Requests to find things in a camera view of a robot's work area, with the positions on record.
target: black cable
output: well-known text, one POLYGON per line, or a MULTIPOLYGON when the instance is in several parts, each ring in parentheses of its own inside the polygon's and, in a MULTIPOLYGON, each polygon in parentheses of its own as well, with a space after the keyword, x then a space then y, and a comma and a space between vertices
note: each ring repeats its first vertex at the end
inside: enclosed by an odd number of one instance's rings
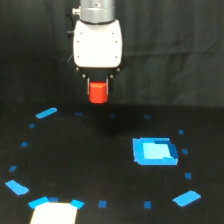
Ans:
POLYGON ((72 24, 72 28, 73 30, 75 29, 75 22, 74 22, 74 19, 73 19, 73 15, 72 15, 72 9, 67 9, 66 10, 66 16, 70 19, 71 21, 71 24, 72 24))

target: red block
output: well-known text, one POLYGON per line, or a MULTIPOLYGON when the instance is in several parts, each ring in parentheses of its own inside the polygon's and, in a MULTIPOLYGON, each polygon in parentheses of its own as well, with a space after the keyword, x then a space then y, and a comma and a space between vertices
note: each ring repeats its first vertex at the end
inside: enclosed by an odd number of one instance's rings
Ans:
POLYGON ((107 83, 91 82, 89 86, 89 100, 92 103, 102 104, 107 101, 107 83))

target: black background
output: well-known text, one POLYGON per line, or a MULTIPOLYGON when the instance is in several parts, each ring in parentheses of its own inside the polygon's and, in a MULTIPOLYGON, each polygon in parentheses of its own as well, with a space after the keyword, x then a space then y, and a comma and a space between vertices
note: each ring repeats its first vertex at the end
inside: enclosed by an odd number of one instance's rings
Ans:
MULTIPOLYGON (((71 60, 67 8, 78 0, 0 1, 0 100, 88 103, 71 60)), ((130 67, 113 104, 224 105, 223 1, 116 1, 130 67)))

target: black surface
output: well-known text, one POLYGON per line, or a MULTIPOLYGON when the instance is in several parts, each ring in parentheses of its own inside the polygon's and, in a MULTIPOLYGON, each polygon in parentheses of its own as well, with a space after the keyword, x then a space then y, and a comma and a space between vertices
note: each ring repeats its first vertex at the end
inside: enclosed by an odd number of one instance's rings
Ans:
POLYGON ((33 212, 28 202, 43 196, 85 202, 77 224, 222 223, 224 110, 59 106, 56 114, 35 118, 49 106, 2 110, 1 223, 28 224, 33 212), (34 129, 29 129, 30 123, 35 123, 34 129), (169 137, 178 149, 178 166, 135 163, 132 139, 139 137, 169 137), (27 148, 20 147, 23 141, 27 148), (183 148, 188 155, 182 154, 183 148), (17 169, 9 173, 12 165, 17 169), (185 179, 185 172, 192 180, 185 179), (11 179, 30 192, 15 195, 4 184, 11 179), (189 190, 202 198, 184 208, 172 202, 189 190), (107 201, 106 209, 98 208, 99 200, 107 201), (151 201, 151 210, 144 209, 145 201, 151 201))

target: blue tape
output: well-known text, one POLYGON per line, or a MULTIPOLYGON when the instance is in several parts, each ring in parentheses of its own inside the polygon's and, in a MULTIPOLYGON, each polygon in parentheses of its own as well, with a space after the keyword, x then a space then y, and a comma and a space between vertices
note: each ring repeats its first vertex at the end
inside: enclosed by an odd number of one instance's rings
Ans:
POLYGON ((9 171, 10 171, 10 172, 13 172, 13 171, 16 170, 16 168, 17 168, 17 166, 11 166, 11 168, 9 169, 9 171))
POLYGON ((21 147, 27 147, 27 145, 28 145, 28 142, 23 142, 23 143, 21 144, 21 147))
POLYGON ((151 209, 151 202, 150 201, 145 201, 145 208, 151 209))
POLYGON ((75 115, 82 116, 82 113, 81 112, 76 112, 75 115))
POLYGON ((173 144, 168 144, 169 150, 170 150, 170 155, 173 158, 178 158, 178 153, 177 153, 177 148, 173 144))
POLYGON ((48 198, 47 197, 43 197, 43 198, 39 198, 39 199, 37 199, 35 201, 29 202, 28 204, 29 204, 30 208, 34 209, 38 205, 42 205, 42 204, 44 204, 46 202, 49 202, 48 198))
POLYGON ((186 179, 191 179, 191 173, 185 173, 186 179))
POLYGON ((36 115, 37 118, 41 119, 57 112, 57 108, 50 108, 36 115))
POLYGON ((77 207, 78 209, 82 208, 82 206, 84 205, 85 203, 81 202, 81 201, 77 201, 77 200, 73 200, 71 202, 71 205, 73 205, 74 207, 77 207))
POLYGON ((155 141, 155 144, 167 144, 170 150, 170 155, 173 158, 178 158, 177 148, 174 144, 171 144, 170 141, 155 141))
POLYGON ((107 201, 99 201, 99 205, 98 205, 99 208, 106 208, 106 206, 107 206, 107 201))
POLYGON ((179 130, 179 134, 180 135, 184 135, 184 131, 183 130, 179 130))
POLYGON ((17 195, 23 195, 29 191, 28 188, 23 187, 22 185, 18 184, 14 180, 10 180, 9 182, 6 182, 5 185, 9 187, 17 195))
POLYGON ((184 155, 187 155, 188 154, 187 149, 182 149, 182 152, 183 152, 184 155))
POLYGON ((30 124, 30 128, 34 128, 35 127, 35 124, 30 124))
POLYGON ((144 115, 143 117, 144 117, 144 118, 148 118, 148 119, 151 118, 150 115, 144 115))
POLYGON ((134 162, 140 165, 177 165, 177 158, 163 158, 163 159, 145 159, 143 144, 144 143, 155 143, 155 141, 169 141, 169 138, 141 138, 133 139, 133 151, 134 151, 134 162))
POLYGON ((48 198, 48 200, 49 200, 49 202, 58 202, 59 198, 51 197, 51 198, 48 198))
POLYGON ((174 198, 173 201, 176 202, 179 206, 183 207, 192 203, 193 201, 196 201, 199 198, 201 198, 201 195, 197 194, 194 191, 188 191, 187 193, 174 198))

